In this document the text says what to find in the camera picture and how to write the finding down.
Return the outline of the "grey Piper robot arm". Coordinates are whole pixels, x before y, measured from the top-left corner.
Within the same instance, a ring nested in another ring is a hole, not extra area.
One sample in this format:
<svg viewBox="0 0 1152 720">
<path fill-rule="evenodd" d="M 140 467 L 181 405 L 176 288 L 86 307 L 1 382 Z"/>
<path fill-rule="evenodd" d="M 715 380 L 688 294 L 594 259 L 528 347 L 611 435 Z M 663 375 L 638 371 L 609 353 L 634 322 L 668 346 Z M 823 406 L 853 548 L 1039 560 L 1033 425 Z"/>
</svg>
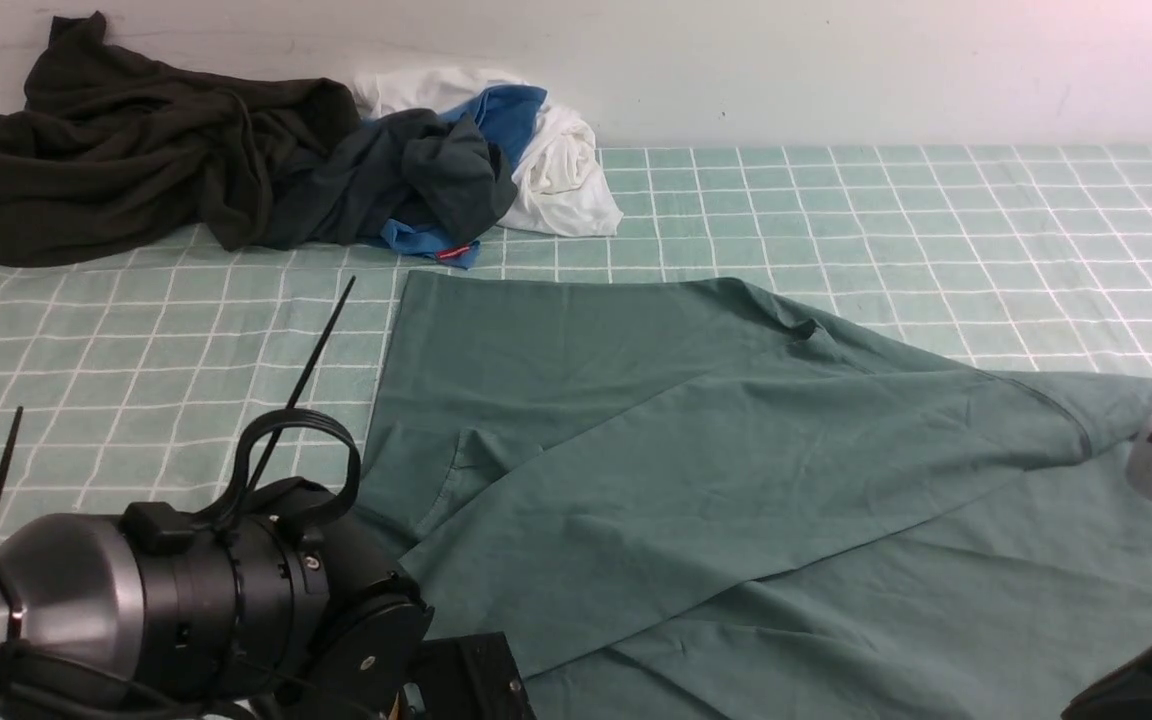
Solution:
<svg viewBox="0 0 1152 720">
<path fill-rule="evenodd" d="M 376 719 L 420 689 L 429 719 L 1053 719 L 1152 632 L 1152 506 L 1098 477 L 1028 477 L 872 533 L 773 511 L 768 537 L 703 550 L 751 577 L 668 611 L 717 562 L 647 560 L 630 529 L 562 514 L 556 538 L 435 541 L 468 495 L 379 497 L 306 552 L 262 488 L 236 555 L 206 536 L 142 553 L 115 516 L 56 514 L 0 546 L 0 694 L 13 719 L 196 717 L 275 696 L 288 719 Z"/>
</svg>

